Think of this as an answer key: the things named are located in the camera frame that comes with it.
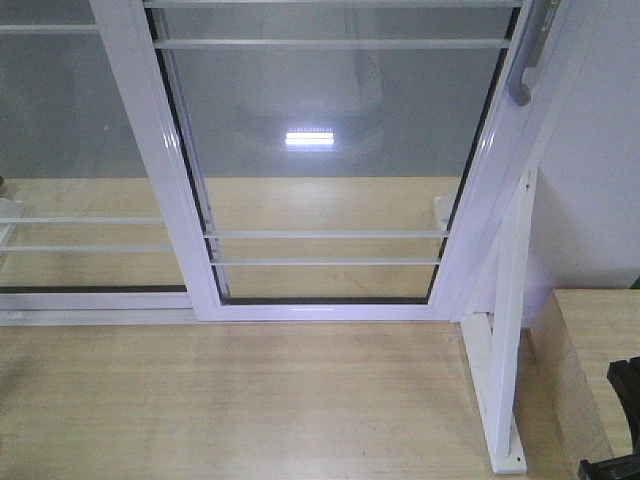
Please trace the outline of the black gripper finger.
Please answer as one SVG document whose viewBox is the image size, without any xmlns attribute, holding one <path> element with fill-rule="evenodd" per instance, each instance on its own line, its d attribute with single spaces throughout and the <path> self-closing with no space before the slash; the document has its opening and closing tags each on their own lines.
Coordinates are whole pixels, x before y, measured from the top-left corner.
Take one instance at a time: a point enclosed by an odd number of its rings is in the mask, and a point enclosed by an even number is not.
<svg viewBox="0 0 640 480">
<path fill-rule="evenodd" d="M 639 357 L 611 362 L 607 379 L 625 413 L 634 453 L 639 452 Z"/>
<path fill-rule="evenodd" d="M 581 460 L 581 480 L 639 480 L 639 455 L 631 454 L 591 463 Z"/>
</svg>

